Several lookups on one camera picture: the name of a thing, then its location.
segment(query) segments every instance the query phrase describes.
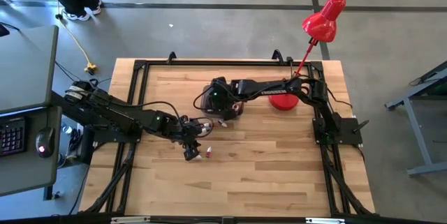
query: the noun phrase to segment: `gray desk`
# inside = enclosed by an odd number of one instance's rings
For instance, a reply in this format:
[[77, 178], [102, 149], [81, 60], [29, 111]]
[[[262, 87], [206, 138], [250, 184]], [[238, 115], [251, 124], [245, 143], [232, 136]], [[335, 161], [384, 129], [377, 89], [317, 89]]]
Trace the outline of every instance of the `gray desk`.
[[[0, 38], [0, 118], [9, 117], [8, 112], [50, 106], [55, 96], [51, 88], [58, 32], [58, 27], [46, 26]], [[47, 126], [47, 113], [48, 126], [56, 130], [54, 153], [39, 158], [35, 139]], [[56, 181], [61, 113], [60, 107], [20, 113], [27, 119], [27, 151], [0, 157], [0, 196], [51, 186]]]
[[0, 114], [50, 104], [58, 32], [53, 25], [0, 38]]
[[[28, 133], [25, 140], [27, 151], [0, 157], [0, 196], [51, 186], [56, 181], [62, 109], [60, 107], [41, 108], [7, 117], [22, 115], [25, 116], [25, 127]], [[54, 152], [51, 157], [40, 158], [36, 151], [36, 135], [46, 126], [56, 129]]]

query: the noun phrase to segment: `keyboard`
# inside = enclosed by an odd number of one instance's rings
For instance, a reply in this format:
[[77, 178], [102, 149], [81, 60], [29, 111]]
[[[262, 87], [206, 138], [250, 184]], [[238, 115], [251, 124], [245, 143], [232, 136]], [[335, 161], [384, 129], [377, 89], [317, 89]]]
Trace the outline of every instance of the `keyboard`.
[[26, 151], [25, 118], [0, 119], [0, 157]]

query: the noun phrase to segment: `sneaker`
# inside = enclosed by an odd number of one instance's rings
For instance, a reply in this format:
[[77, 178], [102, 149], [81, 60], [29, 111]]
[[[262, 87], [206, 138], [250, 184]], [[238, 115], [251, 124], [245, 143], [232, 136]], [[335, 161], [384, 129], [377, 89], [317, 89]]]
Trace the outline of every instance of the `sneaker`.
[[62, 10], [62, 13], [65, 15], [65, 17], [67, 17], [68, 20], [87, 21], [88, 19], [90, 19], [90, 15], [87, 14], [87, 13], [85, 13], [84, 15], [77, 16], [77, 15], [74, 15], [74, 14], [67, 13], [65, 11], [65, 9]]
[[90, 8], [93, 15], [98, 15], [101, 12], [101, 5], [103, 5], [103, 1], [99, 0], [98, 6], [95, 9]]

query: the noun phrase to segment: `red desk lamp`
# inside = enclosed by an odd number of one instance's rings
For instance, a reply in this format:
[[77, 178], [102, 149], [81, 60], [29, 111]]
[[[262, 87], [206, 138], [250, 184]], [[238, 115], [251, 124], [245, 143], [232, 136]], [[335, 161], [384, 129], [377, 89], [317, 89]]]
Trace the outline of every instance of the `red desk lamp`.
[[[311, 36], [311, 39], [309, 48], [307, 48], [306, 55], [302, 59], [300, 66], [298, 66], [295, 77], [299, 75], [307, 56], [319, 41], [329, 43], [334, 40], [337, 33], [335, 20], [345, 5], [346, 0], [328, 0], [320, 12], [311, 15], [302, 23], [302, 29]], [[272, 95], [269, 96], [269, 100], [278, 110], [291, 110], [298, 104], [298, 97], [290, 94]]]

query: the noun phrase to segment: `yellow cable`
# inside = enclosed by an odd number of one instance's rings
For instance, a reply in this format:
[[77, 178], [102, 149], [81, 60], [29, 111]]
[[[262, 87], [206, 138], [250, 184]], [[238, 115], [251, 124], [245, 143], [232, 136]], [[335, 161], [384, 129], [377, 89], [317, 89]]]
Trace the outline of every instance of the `yellow cable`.
[[67, 32], [70, 34], [70, 36], [73, 38], [73, 40], [75, 41], [75, 43], [78, 45], [78, 47], [81, 49], [82, 53], [84, 54], [85, 59], [87, 60], [87, 63], [90, 64], [90, 60], [89, 57], [87, 56], [87, 53], [85, 53], [84, 49], [81, 47], [81, 45], [79, 44], [78, 40], [76, 40], [76, 37], [70, 32], [70, 30], [65, 26], [65, 24], [62, 23], [61, 20], [59, 20], [59, 22], [62, 24], [62, 26], [64, 26], [64, 28], [67, 30]]
[[[57, 2], [57, 11], [59, 14], [61, 14], [60, 10], [59, 10], [59, 2]], [[76, 40], [76, 37], [71, 33], [71, 31], [65, 26], [65, 24], [62, 22], [62, 20], [58, 19], [59, 23], [62, 24], [62, 26], [67, 30], [67, 32], [70, 34], [70, 36], [73, 38], [73, 40], [75, 41], [75, 43], [78, 45], [78, 47], [81, 49], [82, 53], [84, 54], [85, 59], [87, 60], [88, 64], [90, 63], [89, 57], [87, 56], [87, 53], [85, 53], [84, 49], [81, 47], [81, 45], [79, 44], [78, 40]]]

